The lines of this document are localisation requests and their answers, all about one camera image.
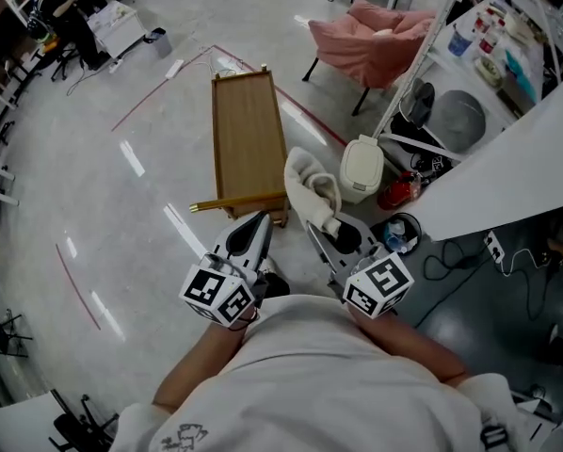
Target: black strap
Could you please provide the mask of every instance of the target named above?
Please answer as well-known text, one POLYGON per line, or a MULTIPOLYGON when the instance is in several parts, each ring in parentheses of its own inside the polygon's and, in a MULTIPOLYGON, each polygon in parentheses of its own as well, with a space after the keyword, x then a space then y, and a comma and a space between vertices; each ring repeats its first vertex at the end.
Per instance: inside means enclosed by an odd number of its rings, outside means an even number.
POLYGON ((502 426, 486 426, 480 432, 480 440, 485 450, 491 450, 499 445, 507 444, 507 432, 502 426))

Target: white container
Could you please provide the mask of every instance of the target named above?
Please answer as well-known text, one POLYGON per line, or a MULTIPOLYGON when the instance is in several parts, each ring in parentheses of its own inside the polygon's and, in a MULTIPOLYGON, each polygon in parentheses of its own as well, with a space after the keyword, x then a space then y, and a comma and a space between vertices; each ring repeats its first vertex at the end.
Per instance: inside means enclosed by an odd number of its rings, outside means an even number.
POLYGON ((378 191, 384 170, 384 153, 378 141, 361 135, 351 140, 340 165, 340 192, 344 201, 358 203, 378 191))

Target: white towel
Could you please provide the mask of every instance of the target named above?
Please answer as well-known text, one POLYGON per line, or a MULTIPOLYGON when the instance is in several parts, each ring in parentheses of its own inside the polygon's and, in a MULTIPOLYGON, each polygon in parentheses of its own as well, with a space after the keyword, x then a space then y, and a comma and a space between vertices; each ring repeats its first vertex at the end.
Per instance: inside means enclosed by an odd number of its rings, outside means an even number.
POLYGON ((310 153, 295 147, 285 161, 283 180, 302 226, 306 228, 309 221, 319 231, 337 238, 340 221, 334 216, 340 211, 342 198, 335 176, 310 153))

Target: white t-shirt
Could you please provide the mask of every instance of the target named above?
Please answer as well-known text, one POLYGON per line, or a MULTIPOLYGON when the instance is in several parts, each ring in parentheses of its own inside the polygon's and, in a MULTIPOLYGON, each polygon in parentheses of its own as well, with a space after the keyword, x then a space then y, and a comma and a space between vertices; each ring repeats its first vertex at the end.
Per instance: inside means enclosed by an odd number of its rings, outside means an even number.
POLYGON ((483 419, 373 345, 337 300, 290 296, 264 302, 237 355, 176 413, 125 409, 110 450, 475 452, 483 419))

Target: electrical outlet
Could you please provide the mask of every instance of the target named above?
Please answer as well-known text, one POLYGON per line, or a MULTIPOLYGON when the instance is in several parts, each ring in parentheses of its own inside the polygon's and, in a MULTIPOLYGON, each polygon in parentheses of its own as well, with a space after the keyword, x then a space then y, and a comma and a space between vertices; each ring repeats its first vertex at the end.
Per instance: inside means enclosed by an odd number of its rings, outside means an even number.
POLYGON ((484 242, 491 253, 491 256, 494 256, 495 263, 499 264, 504 261, 506 257, 506 252, 499 244, 499 239, 495 236, 493 231, 489 231, 487 235, 484 237, 484 242))

